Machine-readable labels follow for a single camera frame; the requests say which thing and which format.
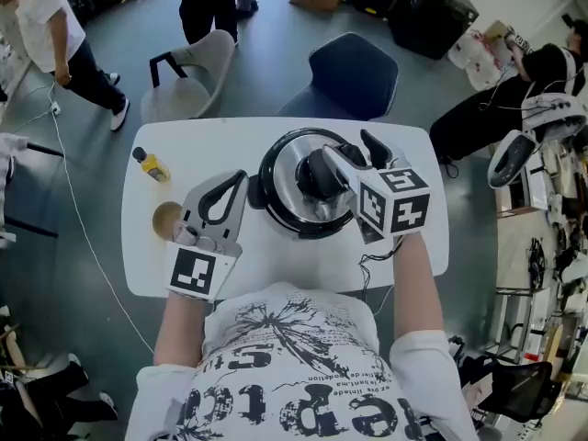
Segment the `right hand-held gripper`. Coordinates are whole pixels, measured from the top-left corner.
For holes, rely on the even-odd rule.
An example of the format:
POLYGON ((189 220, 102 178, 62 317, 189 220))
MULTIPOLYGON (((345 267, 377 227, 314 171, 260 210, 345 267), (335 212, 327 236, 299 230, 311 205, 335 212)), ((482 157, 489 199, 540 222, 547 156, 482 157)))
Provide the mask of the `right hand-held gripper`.
POLYGON ((352 211, 382 239, 418 232, 426 224, 431 187, 408 166, 404 151, 360 131, 373 167, 353 163, 332 146, 322 157, 339 184, 354 195, 352 211))

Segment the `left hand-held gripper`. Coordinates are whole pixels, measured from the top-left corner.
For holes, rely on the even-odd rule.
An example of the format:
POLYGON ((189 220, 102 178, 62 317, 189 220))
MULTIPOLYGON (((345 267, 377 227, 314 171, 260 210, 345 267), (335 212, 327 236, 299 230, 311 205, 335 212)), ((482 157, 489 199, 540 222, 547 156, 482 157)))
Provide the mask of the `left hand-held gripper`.
POLYGON ((243 248, 237 243, 247 200, 249 177, 244 170, 215 175, 193 187, 186 196, 180 219, 198 235, 216 242, 207 252, 173 241, 167 245, 164 283, 169 291, 186 297, 214 301, 243 248), (229 192, 225 209, 214 219, 210 210, 229 192))

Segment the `person's left hand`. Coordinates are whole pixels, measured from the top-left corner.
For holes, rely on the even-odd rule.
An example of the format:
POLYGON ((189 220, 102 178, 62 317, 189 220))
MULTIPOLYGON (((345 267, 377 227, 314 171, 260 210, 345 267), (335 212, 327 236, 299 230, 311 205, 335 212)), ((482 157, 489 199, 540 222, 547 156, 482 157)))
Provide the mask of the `person's left hand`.
POLYGON ((173 226, 172 241, 184 246, 193 246, 207 252, 216 250, 216 242, 197 232, 183 220, 176 220, 173 226))

